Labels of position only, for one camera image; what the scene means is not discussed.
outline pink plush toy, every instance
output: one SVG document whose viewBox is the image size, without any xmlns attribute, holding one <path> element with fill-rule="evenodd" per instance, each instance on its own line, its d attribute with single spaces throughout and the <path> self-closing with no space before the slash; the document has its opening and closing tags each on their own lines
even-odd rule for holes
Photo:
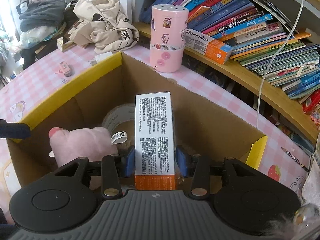
<svg viewBox="0 0 320 240">
<path fill-rule="evenodd" d="M 73 131 L 54 127 L 49 131 L 50 146 L 59 167 L 85 156 L 90 162 L 101 161 L 106 155 L 116 154 L 109 131 L 104 127 Z"/>
</svg>

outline metal screw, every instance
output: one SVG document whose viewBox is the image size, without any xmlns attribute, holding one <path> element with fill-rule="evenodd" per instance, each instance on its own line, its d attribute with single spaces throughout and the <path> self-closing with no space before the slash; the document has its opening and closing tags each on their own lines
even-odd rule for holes
<svg viewBox="0 0 320 240">
<path fill-rule="evenodd" d="M 103 193 L 108 197 L 113 197 L 119 194 L 119 190 L 117 190 L 116 188 L 107 188 L 103 191 Z"/>
<path fill-rule="evenodd" d="M 195 196 L 204 196 L 207 194 L 207 190 L 205 190 L 204 188 L 201 188 L 201 187 L 197 187 L 197 188 L 194 188 L 193 190 L 191 190 L 191 193 Z"/>
</svg>

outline power cord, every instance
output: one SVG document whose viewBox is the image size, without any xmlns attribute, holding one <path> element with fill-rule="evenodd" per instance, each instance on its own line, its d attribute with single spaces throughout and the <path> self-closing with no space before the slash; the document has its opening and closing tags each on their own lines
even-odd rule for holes
<svg viewBox="0 0 320 240">
<path fill-rule="evenodd" d="M 258 124 L 259 124 L 259 110 L 260 110 L 260 100 L 261 100 L 261 91 L 262 91 L 262 86 L 263 86 L 263 82 L 264 80 L 266 79 L 266 75 L 268 74 L 268 71 L 269 71 L 269 68 L 273 62 L 273 60 L 275 59 L 275 57 L 279 54 L 279 52 L 284 48 L 284 46 L 287 44 L 288 40 L 291 38 L 292 36 L 292 33 L 294 32 L 297 24 L 298 24 L 298 21 L 300 19 L 300 15 L 301 15 L 301 12 L 302 12 L 302 9 L 303 9 L 303 2 L 304 0 L 301 0 L 301 6 L 300 6 L 300 10 L 299 10 L 299 13 L 298 13 L 298 16 L 297 16 L 297 19 L 293 25 L 293 28 L 292 30 L 290 31 L 288 37 L 286 38 L 284 44 L 282 44 L 281 48 L 277 50 L 277 52 L 273 55 L 272 59 L 270 60 L 270 63 L 267 67 L 267 70 L 265 72 L 265 74 L 263 75 L 263 78 L 262 78 L 262 81 L 261 81 L 261 84 L 260 84 L 260 88 L 259 88 L 259 96 L 258 96 L 258 108 L 257 108 L 257 125 L 256 125 L 256 128 L 258 129 Z"/>
</svg>

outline pink canister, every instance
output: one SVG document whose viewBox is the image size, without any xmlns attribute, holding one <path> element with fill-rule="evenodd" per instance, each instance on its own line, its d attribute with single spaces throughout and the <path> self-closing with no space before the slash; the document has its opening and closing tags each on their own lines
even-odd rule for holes
<svg viewBox="0 0 320 240">
<path fill-rule="evenodd" d="M 150 63 L 157 71 L 171 73 L 181 67 L 188 13 L 171 4 L 152 7 Z"/>
</svg>

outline barcode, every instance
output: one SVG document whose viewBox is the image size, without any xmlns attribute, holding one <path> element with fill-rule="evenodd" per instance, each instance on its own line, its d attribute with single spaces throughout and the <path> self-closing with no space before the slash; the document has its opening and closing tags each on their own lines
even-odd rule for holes
<svg viewBox="0 0 320 240">
<path fill-rule="evenodd" d="M 306 106 L 308 107 L 311 104 L 311 97 L 308 97 L 306 100 Z"/>
</svg>

